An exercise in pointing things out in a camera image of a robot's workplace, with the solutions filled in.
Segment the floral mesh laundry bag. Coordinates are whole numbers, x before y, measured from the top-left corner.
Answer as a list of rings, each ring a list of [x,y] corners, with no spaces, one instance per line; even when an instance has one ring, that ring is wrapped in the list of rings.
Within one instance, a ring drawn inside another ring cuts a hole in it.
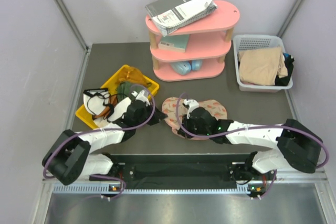
[[[164,120],[168,124],[168,126],[172,128],[172,132],[179,137],[183,137],[178,135],[177,133],[178,130],[180,129],[176,117],[177,100],[178,100],[177,97],[167,98],[162,104],[162,112],[167,115],[167,118],[165,118]],[[226,108],[218,101],[206,100],[198,103],[200,107],[205,108],[211,114],[211,116],[214,116],[217,120],[227,119]],[[179,103],[178,113],[179,113],[179,119],[182,122],[182,116],[187,114],[187,108],[183,106],[183,99]]]

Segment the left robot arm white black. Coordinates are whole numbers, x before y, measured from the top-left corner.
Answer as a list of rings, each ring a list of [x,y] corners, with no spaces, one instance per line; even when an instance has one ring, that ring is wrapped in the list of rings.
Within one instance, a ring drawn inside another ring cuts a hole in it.
[[[43,176],[56,178],[63,185],[92,175],[114,180],[119,174],[118,166],[95,151],[125,142],[138,128],[158,124],[166,117],[148,100],[125,98],[114,107],[106,126],[87,132],[64,130],[42,160]]]

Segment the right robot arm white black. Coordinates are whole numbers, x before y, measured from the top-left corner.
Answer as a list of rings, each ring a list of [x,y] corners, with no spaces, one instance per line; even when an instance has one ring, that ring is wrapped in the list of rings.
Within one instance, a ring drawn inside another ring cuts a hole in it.
[[[276,169],[292,167],[312,174],[319,167],[320,153],[325,149],[320,137],[295,119],[284,124],[254,125],[230,119],[216,119],[205,108],[176,113],[178,133],[187,138],[210,139],[217,144],[264,147],[250,154],[245,174],[252,180]]]

